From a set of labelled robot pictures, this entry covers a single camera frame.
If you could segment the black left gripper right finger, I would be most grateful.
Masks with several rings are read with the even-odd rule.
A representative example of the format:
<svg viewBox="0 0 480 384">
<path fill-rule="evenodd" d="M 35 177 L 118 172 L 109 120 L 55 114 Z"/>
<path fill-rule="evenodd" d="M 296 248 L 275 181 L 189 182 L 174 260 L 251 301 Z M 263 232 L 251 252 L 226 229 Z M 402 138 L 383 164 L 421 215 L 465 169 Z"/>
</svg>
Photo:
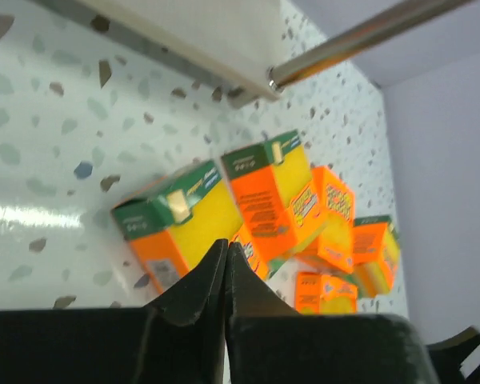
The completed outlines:
<svg viewBox="0 0 480 384">
<path fill-rule="evenodd" d="M 394 314 L 304 315 L 230 245 L 226 344 L 233 383 L 436 383 L 426 348 Z"/>
</svg>

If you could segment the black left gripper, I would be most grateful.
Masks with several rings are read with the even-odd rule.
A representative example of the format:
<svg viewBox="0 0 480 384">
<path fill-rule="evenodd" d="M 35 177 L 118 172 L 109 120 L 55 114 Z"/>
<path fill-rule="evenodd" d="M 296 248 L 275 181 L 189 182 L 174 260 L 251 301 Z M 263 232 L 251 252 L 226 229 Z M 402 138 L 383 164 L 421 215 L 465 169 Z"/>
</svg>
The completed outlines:
<svg viewBox="0 0 480 384">
<path fill-rule="evenodd" d="M 426 346 L 439 380 L 465 380 L 461 364 L 480 345 L 480 332 L 469 326 L 460 333 Z"/>
</svg>

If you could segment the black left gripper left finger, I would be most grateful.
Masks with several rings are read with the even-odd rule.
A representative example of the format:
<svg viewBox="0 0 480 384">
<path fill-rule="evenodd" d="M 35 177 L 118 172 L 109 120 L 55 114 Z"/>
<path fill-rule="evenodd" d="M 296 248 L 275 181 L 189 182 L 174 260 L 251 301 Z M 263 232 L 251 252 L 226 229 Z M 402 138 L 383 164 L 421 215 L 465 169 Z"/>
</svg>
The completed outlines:
<svg viewBox="0 0 480 384">
<path fill-rule="evenodd" d="M 228 247 L 141 307 L 0 311 L 0 383 L 220 383 Z"/>
</svg>

